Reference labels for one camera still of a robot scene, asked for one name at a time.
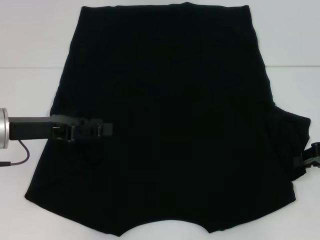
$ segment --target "white table surface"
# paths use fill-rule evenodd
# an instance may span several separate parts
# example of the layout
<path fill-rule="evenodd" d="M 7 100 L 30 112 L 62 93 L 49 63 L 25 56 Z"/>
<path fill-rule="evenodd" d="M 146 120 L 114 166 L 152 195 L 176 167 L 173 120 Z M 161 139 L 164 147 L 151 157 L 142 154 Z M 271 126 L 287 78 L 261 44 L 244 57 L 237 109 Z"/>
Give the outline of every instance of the white table surface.
<path fill-rule="evenodd" d="M 249 5 L 274 101 L 311 118 L 310 143 L 320 141 L 320 2 L 314 0 L 198 0 L 195 4 Z M 0 108 L 11 117 L 49 114 L 82 6 L 159 5 L 169 0 L 1 0 Z M 27 201 L 45 140 L 28 140 L 30 160 L 0 168 L 0 240 L 114 240 Z M 14 141 L 0 161 L 25 157 Z M 294 182 L 297 201 L 261 219 L 226 231 L 208 232 L 182 221 L 129 230 L 121 240 L 318 240 L 320 169 Z"/>

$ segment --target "black fabric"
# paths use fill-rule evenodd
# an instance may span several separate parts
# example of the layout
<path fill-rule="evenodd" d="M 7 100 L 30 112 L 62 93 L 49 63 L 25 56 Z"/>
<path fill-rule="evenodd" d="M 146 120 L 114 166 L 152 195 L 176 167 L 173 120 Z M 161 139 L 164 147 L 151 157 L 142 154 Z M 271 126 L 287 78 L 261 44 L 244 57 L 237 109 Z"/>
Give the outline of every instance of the black fabric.
<path fill-rule="evenodd" d="M 225 230 L 293 202 L 304 174 L 310 119 L 273 102 L 248 6 L 83 7 L 50 114 L 114 134 L 48 141 L 25 197 L 108 234 Z"/>

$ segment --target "black garment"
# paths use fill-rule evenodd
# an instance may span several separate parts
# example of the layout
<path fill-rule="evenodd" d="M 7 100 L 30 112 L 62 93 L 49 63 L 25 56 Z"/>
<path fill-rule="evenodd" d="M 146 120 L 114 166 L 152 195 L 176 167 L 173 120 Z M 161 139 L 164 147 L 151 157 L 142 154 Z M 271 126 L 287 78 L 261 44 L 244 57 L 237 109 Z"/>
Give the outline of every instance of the black garment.
<path fill-rule="evenodd" d="M 83 7 L 50 114 L 114 134 L 49 141 L 25 197 L 104 233 L 231 228 L 293 202 L 304 174 L 310 120 L 275 106 L 248 6 Z"/>

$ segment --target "cable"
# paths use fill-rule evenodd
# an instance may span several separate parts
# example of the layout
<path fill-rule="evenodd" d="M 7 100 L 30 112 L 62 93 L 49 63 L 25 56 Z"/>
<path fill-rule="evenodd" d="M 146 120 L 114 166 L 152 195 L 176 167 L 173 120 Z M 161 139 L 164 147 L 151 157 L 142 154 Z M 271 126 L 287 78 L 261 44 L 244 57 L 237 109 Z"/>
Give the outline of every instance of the cable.
<path fill-rule="evenodd" d="M 18 141 L 22 145 L 22 147 L 26 150 L 26 159 L 23 160 L 23 161 L 20 161 L 20 162 L 10 163 L 10 166 L 16 166 L 16 165 L 24 164 L 30 158 L 30 152 L 29 152 L 28 148 L 26 147 L 26 145 L 24 145 L 24 143 L 21 140 L 18 140 Z"/>

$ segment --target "silver metal joint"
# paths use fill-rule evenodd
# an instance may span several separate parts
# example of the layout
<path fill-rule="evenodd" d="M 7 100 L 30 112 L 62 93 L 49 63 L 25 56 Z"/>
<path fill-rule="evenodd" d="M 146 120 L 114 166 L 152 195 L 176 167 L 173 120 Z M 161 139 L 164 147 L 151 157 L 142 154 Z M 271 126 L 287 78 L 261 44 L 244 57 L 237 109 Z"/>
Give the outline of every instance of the silver metal joint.
<path fill-rule="evenodd" d="M 6 149 L 9 144 L 9 117 L 6 108 L 0 108 L 0 149 Z"/>

